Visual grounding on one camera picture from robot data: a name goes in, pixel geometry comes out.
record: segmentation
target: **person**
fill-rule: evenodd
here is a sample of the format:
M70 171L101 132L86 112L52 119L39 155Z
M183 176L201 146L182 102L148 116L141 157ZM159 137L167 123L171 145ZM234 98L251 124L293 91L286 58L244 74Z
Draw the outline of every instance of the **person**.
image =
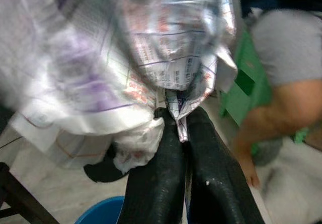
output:
M271 102L250 111L233 139L248 184L258 187L252 144L322 119L322 0L241 0L241 8L272 87ZM312 134L309 144L322 149L322 128Z

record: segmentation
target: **wire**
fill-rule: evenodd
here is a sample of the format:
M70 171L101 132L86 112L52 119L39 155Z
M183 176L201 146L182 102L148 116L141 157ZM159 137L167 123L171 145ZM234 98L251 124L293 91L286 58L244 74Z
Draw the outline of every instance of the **wire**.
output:
M13 143L14 141L17 141L18 139L22 138L22 136L15 138L14 140L11 140L10 142L6 143L5 145L2 145L0 149L4 148L5 146L8 146L10 143Z

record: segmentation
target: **blue bucket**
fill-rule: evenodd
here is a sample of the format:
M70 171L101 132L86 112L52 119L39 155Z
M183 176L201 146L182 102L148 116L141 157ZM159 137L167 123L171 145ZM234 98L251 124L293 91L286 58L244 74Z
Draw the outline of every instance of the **blue bucket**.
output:
M119 218L124 196L102 200L89 208L75 224L116 224Z

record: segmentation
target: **white tiled floor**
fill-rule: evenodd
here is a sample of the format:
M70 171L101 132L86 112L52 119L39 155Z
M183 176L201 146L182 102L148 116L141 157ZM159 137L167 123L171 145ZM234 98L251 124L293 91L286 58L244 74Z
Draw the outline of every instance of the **white tiled floor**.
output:
M228 143L237 126L230 118L218 116L217 99L210 98L203 108ZM0 146L17 136L8 129ZM23 138L0 150L0 161L11 165L11 172L61 224L74 223L85 210L103 199L124 195L126 178L109 184L94 183L83 170L56 167ZM274 224L312 224L318 219L322 213L321 166L321 153L286 139L279 157L258 168L262 189L252 191L267 224L270 224L268 213ZM0 219L0 224L14 223L27 222L19 215Z

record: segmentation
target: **printed plastic sheet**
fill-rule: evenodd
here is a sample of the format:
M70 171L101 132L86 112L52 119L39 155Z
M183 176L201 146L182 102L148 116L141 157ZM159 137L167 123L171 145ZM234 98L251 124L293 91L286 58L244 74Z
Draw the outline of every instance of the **printed plastic sheet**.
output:
M153 118L158 89L186 141L185 117L213 91L217 69L223 90L236 75L229 0L0 2L12 125L65 167L99 161L112 141L120 170L146 164L164 128Z

